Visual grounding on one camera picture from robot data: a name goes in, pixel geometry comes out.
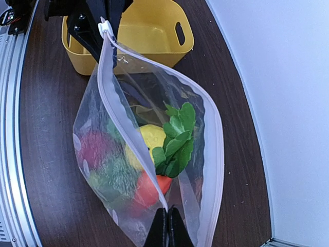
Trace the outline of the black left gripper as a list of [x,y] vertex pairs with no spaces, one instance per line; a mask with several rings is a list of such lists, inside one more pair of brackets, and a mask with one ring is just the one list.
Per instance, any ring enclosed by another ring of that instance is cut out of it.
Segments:
[[110,22],[117,39],[122,14],[132,3],[131,0],[46,1],[44,15],[45,20],[67,16],[69,34],[99,62],[103,43],[98,30],[100,19]]

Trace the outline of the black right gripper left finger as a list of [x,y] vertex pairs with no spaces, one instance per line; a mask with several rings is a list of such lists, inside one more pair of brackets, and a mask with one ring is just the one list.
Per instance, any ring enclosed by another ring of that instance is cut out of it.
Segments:
[[168,215],[165,208],[156,211],[144,247],[166,247],[168,238]]

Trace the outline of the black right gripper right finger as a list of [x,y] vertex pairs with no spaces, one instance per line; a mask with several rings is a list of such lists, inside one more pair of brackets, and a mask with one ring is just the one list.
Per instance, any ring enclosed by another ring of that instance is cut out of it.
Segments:
[[168,226],[170,247],[194,247],[179,210],[175,206],[168,211]]

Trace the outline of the light green toy lettuce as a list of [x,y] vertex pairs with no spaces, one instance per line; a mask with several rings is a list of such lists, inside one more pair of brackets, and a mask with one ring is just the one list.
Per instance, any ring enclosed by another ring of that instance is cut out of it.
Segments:
[[100,167],[92,170],[88,184],[106,207],[125,206],[136,190],[140,171],[121,156],[106,158]]

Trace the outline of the dark green carrot leaves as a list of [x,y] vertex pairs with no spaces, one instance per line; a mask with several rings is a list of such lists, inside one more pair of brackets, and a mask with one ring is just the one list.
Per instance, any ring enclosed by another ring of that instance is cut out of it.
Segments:
[[194,150],[196,112],[189,102],[176,109],[166,104],[169,121],[163,124],[163,145],[152,150],[157,175],[177,177],[188,165]]

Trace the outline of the clear zip top bag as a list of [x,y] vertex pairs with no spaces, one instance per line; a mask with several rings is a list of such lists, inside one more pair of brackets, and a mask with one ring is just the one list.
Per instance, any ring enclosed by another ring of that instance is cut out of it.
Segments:
[[[134,208],[133,197],[125,206],[110,208],[96,196],[136,246],[144,246],[156,211],[165,208],[168,215],[172,206],[179,210],[193,245],[211,246],[224,182],[223,128],[214,101],[187,76],[120,44],[109,21],[101,20],[98,30],[103,39],[100,59],[83,95],[73,134],[81,137],[90,130],[108,133],[118,141],[120,150],[107,158],[121,156],[140,175],[145,171],[159,200],[141,209]],[[179,109],[185,102],[196,112],[194,150],[164,195],[157,182],[152,150],[161,147],[166,137],[163,124],[170,119],[166,104]],[[87,164],[79,169],[87,181],[92,170]]]

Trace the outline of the red toy apple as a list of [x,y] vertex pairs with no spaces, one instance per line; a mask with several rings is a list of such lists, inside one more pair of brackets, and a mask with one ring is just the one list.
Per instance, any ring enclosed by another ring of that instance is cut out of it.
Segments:
[[95,170],[101,166],[105,158],[120,150],[118,141],[108,133],[97,130],[90,130],[81,137],[73,134],[73,143],[81,169],[87,164],[89,170]]

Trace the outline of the orange toy carrot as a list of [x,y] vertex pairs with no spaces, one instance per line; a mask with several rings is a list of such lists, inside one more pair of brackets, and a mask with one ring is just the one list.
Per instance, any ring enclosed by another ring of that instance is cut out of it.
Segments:
[[[165,195],[170,188],[172,179],[167,176],[157,175],[157,182],[162,193]],[[145,171],[143,171],[137,180],[136,191],[134,194],[134,208],[148,208],[159,200],[159,193]]]

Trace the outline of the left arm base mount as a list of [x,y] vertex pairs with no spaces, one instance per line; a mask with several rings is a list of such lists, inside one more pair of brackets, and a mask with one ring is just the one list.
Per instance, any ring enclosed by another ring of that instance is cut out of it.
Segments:
[[1,1],[1,34],[26,33],[36,1]]

